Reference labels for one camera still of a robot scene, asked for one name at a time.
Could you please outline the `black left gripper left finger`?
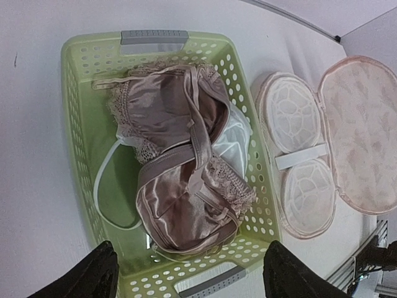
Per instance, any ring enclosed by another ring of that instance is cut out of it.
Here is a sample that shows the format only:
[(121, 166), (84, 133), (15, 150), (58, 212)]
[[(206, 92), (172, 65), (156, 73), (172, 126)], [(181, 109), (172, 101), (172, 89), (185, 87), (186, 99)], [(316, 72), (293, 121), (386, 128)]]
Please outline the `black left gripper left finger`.
[(119, 265), (117, 254), (106, 240), (65, 275), (31, 297), (112, 297), (117, 295)]

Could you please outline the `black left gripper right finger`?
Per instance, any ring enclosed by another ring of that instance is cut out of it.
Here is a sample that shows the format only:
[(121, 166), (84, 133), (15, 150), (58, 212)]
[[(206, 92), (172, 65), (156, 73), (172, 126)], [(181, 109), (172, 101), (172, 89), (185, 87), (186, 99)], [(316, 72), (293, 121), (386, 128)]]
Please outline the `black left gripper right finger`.
[(347, 297), (279, 241), (273, 241), (266, 250), (262, 275), (266, 297)]

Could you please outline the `green perforated plastic basket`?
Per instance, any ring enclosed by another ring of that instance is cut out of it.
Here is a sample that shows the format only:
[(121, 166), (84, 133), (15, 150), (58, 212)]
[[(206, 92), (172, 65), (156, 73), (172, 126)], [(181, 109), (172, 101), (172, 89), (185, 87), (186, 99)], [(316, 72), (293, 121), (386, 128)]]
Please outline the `green perforated plastic basket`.
[[(117, 125), (107, 102), (109, 92), (92, 82), (123, 76), (136, 66), (161, 61), (177, 64), (209, 63), (226, 84), (229, 99), (250, 123), (246, 181), (257, 191), (257, 201), (246, 212), (233, 242), (207, 255), (172, 256), (152, 250), (142, 227), (123, 231), (97, 213), (93, 188), (102, 160), (114, 143)], [(233, 42), (221, 34), (187, 32), (176, 49), (133, 53), (123, 33), (78, 35), (61, 51), (65, 131), (69, 160), (80, 211), (92, 246), (112, 242), (120, 266), (119, 297), (180, 297), (195, 284), (214, 281), (205, 294), (222, 295), (224, 288), (262, 264), (266, 248), (281, 233), (277, 204), (269, 178), (269, 159), (251, 92)]]

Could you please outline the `floral mesh laundry bag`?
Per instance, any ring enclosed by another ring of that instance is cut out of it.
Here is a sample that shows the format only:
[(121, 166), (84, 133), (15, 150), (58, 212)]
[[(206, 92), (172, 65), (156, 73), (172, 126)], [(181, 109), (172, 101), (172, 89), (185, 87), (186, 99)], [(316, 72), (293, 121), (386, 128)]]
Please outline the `floral mesh laundry bag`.
[(396, 75), (366, 56), (330, 67), (316, 89), (275, 72), (255, 100), (283, 228), (310, 239), (336, 201), (367, 215), (396, 208)]

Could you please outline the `white satin bra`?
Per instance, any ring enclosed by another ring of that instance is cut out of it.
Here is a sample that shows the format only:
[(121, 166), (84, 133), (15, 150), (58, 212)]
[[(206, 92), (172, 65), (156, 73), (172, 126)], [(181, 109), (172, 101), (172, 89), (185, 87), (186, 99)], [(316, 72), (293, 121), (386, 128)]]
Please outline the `white satin bra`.
[(230, 242), (256, 199), (245, 182), (250, 126), (236, 107), (112, 109), (117, 139), (94, 181), (99, 184), (119, 146), (134, 147), (142, 163), (135, 205), (139, 226), (169, 254), (199, 255)]

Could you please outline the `pink satin lace bra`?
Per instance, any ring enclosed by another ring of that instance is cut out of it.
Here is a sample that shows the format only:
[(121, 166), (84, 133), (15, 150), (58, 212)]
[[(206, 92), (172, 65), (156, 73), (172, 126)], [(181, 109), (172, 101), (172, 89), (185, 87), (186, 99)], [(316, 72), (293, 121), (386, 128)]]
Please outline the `pink satin lace bra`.
[(148, 63), (92, 87), (110, 91), (117, 133), (109, 153), (132, 147), (142, 165), (135, 206), (154, 244), (195, 255), (231, 242), (256, 192), (213, 148), (231, 114), (214, 66)]

